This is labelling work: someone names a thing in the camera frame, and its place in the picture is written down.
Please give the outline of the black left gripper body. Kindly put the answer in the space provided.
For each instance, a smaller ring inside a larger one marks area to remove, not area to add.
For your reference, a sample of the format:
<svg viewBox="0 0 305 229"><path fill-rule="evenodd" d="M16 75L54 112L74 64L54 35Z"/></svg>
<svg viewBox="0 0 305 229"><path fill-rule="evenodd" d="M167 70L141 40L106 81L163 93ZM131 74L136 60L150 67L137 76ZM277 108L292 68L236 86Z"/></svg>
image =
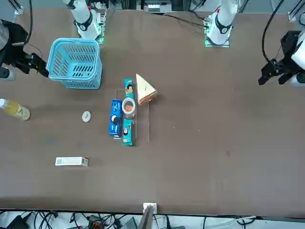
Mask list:
<svg viewBox="0 0 305 229"><path fill-rule="evenodd" d="M294 53L301 31L288 31L281 39L284 57L282 62L289 62Z"/></svg>

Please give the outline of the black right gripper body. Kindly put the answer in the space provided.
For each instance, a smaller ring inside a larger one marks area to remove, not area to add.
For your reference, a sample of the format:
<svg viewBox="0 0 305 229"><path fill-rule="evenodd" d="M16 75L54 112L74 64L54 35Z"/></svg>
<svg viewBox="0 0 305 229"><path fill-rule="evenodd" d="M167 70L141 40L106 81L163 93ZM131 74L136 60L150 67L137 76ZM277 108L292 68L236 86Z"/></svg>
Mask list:
<svg viewBox="0 0 305 229"><path fill-rule="evenodd" d="M2 49L2 63L16 66L18 63L25 61L27 55L23 51L23 46L13 46L13 43L24 42L28 36L26 30L19 24L2 20L4 28L8 29L8 42Z"/></svg>

